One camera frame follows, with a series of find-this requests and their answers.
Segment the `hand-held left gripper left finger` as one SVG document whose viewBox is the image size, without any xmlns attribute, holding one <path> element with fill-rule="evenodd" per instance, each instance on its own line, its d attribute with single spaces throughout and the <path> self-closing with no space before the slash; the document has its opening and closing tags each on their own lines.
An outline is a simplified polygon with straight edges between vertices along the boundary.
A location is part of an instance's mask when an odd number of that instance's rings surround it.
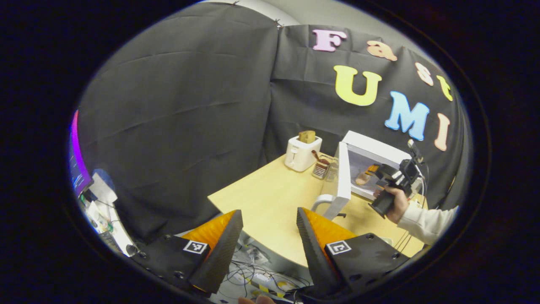
<svg viewBox="0 0 540 304">
<path fill-rule="evenodd" d="M 242 229 L 241 210 L 232 210 L 183 236 L 164 235 L 139 244 L 131 259 L 177 289 L 210 295 L 228 273 Z"/>
</svg>

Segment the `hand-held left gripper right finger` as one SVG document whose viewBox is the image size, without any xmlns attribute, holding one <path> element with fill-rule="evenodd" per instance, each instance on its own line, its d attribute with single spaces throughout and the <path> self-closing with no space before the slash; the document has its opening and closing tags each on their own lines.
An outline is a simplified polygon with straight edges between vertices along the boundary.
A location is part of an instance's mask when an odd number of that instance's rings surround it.
<svg viewBox="0 0 540 304">
<path fill-rule="evenodd" d="M 356 235 L 303 207 L 297 210 L 297 227 L 313 281 L 301 297 L 366 292 L 409 260 L 374 233 Z"/>
</svg>

